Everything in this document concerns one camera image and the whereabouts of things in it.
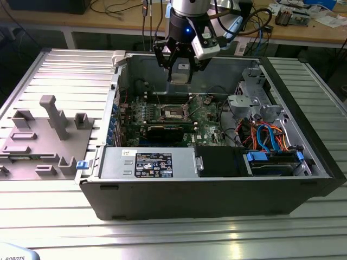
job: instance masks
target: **green circuit board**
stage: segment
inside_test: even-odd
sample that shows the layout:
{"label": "green circuit board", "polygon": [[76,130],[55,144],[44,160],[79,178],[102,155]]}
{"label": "green circuit board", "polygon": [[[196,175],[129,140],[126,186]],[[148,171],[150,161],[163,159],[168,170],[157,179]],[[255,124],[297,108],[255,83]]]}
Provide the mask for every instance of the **green circuit board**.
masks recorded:
{"label": "green circuit board", "polygon": [[[136,97],[123,110],[122,126],[127,147],[193,147],[196,145],[226,145],[217,120],[217,106],[206,96],[196,96],[184,104],[147,103]],[[150,126],[180,127],[184,129],[180,142],[157,144],[149,142],[145,132]]]}

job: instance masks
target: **warning label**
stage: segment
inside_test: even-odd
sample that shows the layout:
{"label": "warning label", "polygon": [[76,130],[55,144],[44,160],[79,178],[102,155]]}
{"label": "warning label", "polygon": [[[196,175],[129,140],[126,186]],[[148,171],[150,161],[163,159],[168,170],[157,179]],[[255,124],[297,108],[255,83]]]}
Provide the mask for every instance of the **warning label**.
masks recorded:
{"label": "warning label", "polygon": [[171,153],[137,153],[135,161],[137,178],[172,178]]}

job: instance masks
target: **motherboard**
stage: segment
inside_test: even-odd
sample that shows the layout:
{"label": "motherboard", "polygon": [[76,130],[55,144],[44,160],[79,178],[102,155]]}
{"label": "motherboard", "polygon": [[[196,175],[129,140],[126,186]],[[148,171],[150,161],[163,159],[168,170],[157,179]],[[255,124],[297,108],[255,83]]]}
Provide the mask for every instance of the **motherboard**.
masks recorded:
{"label": "motherboard", "polygon": [[136,96],[120,105],[121,143],[126,147],[224,146],[213,96]]}

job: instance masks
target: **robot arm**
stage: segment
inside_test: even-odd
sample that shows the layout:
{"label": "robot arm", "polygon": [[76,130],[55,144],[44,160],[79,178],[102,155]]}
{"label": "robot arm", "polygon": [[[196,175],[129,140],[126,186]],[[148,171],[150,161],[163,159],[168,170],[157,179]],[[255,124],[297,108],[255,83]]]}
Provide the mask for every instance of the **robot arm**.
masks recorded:
{"label": "robot arm", "polygon": [[[190,63],[187,83],[190,83],[193,72],[204,70],[220,51],[216,32],[207,14],[210,0],[172,0],[171,4],[169,35],[165,40],[156,40],[153,49],[159,66],[169,70],[168,81],[171,81],[172,66],[177,58],[187,58]],[[169,58],[163,55],[165,46],[171,52]]]}

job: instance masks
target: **wooden workbench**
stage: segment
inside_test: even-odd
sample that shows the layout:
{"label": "wooden workbench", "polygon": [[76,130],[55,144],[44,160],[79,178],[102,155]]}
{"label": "wooden workbench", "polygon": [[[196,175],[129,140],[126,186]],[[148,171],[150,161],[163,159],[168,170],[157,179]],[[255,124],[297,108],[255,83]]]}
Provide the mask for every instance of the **wooden workbench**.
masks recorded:
{"label": "wooden workbench", "polygon": [[[123,0],[114,0],[115,3],[121,3]],[[271,0],[254,0],[255,8],[266,7],[272,3]],[[130,0],[127,4],[120,5],[120,9],[125,9],[133,5],[139,4],[140,0]],[[142,29],[142,13],[141,7],[136,7],[123,12],[122,19],[117,19],[106,14],[99,14],[91,9],[86,10],[84,15],[71,15],[64,13],[53,12],[36,12],[36,11],[12,11],[7,10],[11,15],[24,27],[47,30],[60,30],[64,33],[68,47],[73,48],[74,42],[71,35],[72,31],[85,31],[91,33],[110,33],[110,34],[134,34],[140,35]],[[97,2],[93,7],[103,11],[104,6],[102,1]],[[337,5],[336,11],[347,11],[347,6]],[[160,19],[160,5],[153,5],[153,30]],[[2,26],[13,26],[13,21],[8,15],[0,9],[0,21]],[[166,19],[163,19],[159,32],[163,35],[166,26]],[[271,42],[278,44],[302,45],[302,46],[317,46],[338,48],[347,36],[347,27],[340,26],[330,28],[311,20],[308,27],[300,27],[289,25],[287,27],[277,26],[274,23],[274,17],[270,22],[274,26]],[[149,17],[146,19],[145,34],[149,34]],[[236,40],[249,40],[249,37],[242,36]]]}

